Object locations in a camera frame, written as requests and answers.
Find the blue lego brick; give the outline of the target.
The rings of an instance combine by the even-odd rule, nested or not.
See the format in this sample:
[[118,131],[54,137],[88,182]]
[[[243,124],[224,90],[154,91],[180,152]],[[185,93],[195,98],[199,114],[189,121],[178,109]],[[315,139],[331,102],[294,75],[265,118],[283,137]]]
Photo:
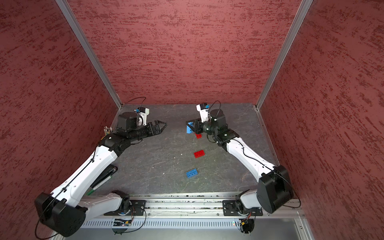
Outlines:
[[187,126],[187,134],[192,134],[192,133],[193,133],[193,130],[189,126]]
[[186,172],[186,177],[189,179],[189,178],[197,176],[198,174],[199,174],[198,170],[196,168],[194,168],[194,169]]

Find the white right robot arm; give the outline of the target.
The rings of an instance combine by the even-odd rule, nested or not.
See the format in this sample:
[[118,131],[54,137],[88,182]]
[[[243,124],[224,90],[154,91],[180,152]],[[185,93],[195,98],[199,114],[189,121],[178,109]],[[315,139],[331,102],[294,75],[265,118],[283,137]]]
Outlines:
[[252,150],[235,131],[228,127],[221,109],[211,110],[207,104],[196,106],[199,119],[187,121],[187,129],[195,134],[206,133],[211,142],[222,147],[239,160],[254,176],[256,190],[247,190],[236,196],[235,209],[247,214],[253,208],[262,208],[272,214],[294,197],[289,173],[283,166],[263,159]]

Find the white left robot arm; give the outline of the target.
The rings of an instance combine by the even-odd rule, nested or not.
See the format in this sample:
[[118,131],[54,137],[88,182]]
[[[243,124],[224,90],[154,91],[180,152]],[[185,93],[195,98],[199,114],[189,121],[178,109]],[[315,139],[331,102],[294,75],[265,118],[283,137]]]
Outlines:
[[83,200],[83,196],[132,142],[159,135],[165,130],[167,123],[148,123],[147,115],[147,111],[120,114],[116,129],[100,140],[89,158],[51,193],[41,193],[35,199],[38,224],[45,225],[63,237],[69,237],[83,223],[105,213],[132,215],[130,196],[122,191],[113,191],[93,200]]

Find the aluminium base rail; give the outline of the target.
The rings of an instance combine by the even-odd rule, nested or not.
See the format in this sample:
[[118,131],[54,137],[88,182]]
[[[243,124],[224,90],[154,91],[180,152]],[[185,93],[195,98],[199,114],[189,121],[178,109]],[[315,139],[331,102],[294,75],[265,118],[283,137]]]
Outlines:
[[234,201],[239,192],[130,195],[145,200],[147,216],[176,219],[225,218],[222,201]]

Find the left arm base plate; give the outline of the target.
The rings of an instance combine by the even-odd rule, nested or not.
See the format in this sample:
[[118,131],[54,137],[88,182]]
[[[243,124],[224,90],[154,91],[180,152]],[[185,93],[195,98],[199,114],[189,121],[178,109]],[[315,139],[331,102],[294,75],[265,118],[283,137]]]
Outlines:
[[116,210],[113,212],[105,213],[104,216],[144,216],[144,209],[147,201],[145,200],[130,200],[129,210],[123,214],[123,212]]

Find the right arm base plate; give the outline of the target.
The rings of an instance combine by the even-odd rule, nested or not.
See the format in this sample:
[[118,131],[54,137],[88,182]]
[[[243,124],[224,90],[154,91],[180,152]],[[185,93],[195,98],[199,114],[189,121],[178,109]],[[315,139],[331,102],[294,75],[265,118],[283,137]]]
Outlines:
[[251,215],[251,217],[263,216],[263,211],[261,208],[247,209],[240,203],[240,201],[224,200],[222,201],[222,205],[223,213],[226,217],[247,217],[248,215]]

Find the aluminium corner post left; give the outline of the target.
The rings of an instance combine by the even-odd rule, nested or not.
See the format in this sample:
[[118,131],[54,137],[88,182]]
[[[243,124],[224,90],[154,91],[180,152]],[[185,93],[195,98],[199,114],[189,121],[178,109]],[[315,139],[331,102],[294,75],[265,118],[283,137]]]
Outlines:
[[118,96],[115,88],[113,87],[109,77],[107,76],[107,73],[105,72],[102,64],[100,63],[96,53],[94,52],[91,44],[89,43],[84,31],[82,30],[78,20],[76,19],[68,1],[65,0],[55,0],[58,7],[60,8],[62,14],[64,15],[65,19],[67,20],[68,24],[70,25],[72,31],[74,32],[75,36],[77,37],[78,41],[80,42],[81,46],[83,47],[85,53],[87,54],[89,60],[91,61],[94,69],[98,73],[99,77],[101,78],[104,86],[106,87],[108,93],[110,94],[111,98],[113,99],[114,103],[116,104],[117,108],[120,110],[123,107],[123,102],[121,101],[120,97]]

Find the aluminium corner post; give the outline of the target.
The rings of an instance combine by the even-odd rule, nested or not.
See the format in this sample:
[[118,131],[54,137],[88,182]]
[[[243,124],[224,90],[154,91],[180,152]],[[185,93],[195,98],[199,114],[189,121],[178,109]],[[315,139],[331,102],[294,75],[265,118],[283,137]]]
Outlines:
[[81,46],[83,47],[85,53],[87,54],[89,60],[91,61],[94,69],[98,73],[99,77],[101,78],[104,86],[106,87],[108,93],[110,94],[111,98],[113,99],[114,103],[116,104],[117,108],[120,110],[123,107],[123,102],[121,101],[120,97],[118,96],[115,88],[113,87],[109,77],[107,76],[107,73],[105,72],[102,64],[100,63],[96,53],[94,52],[91,44],[89,43],[84,31],[82,30],[78,20],[76,19],[68,1],[65,0],[55,0],[58,7],[60,8],[62,14],[64,15],[65,19],[67,20],[68,24],[70,25],[72,31],[74,32],[75,36],[77,37],[78,41],[80,42]]
[[293,19],[293,22],[290,26],[290,29],[286,35],[286,38],[283,42],[283,45],[279,51],[278,57],[272,67],[272,70],[270,72],[270,75],[266,81],[266,85],[263,88],[263,91],[256,103],[256,111],[259,112],[262,108],[262,105],[275,81],[275,78],[277,77],[281,66],[284,63],[284,60],[296,38],[297,33],[299,32],[299,29],[313,3],[313,0],[302,0],[301,4],[298,8],[298,11]]

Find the aluminium corner post right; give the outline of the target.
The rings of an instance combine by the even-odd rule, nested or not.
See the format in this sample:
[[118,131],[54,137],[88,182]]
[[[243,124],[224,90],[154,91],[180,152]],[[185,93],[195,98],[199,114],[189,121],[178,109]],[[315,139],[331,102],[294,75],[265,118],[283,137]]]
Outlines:
[[256,103],[256,111],[259,112],[262,108],[262,105],[275,81],[275,78],[277,77],[281,66],[284,63],[284,60],[296,38],[297,33],[299,32],[299,29],[313,3],[313,0],[302,0],[301,4],[298,8],[298,11],[293,19],[293,22],[290,26],[290,29],[286,35],[286,38],[283,42],[283,45],[279,51],[278,57],[272,67],[272,70],[270,72],[270,75],[266,81],[266,85],[263,88],[263,91]]

